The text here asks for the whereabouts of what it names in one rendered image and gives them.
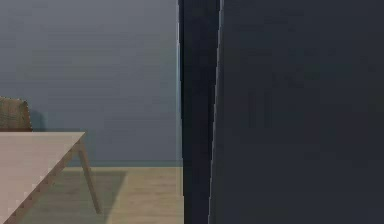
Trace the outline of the dark grey room door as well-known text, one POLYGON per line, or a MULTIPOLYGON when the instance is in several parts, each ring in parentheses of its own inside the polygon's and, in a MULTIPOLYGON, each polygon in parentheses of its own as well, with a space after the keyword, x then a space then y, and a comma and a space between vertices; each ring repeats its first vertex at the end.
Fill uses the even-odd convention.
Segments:
POLYGON ((384 0, 178 0, 184 224, 384 224, 384 0))

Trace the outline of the pale wooden table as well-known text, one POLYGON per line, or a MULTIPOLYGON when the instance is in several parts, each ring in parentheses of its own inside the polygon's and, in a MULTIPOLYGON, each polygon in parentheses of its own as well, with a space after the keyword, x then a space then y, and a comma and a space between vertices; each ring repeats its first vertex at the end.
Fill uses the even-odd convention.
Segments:
POLYGON ((0 224, 17 224, 78 154, 97 214, 84 132, 0 132, 0 224))

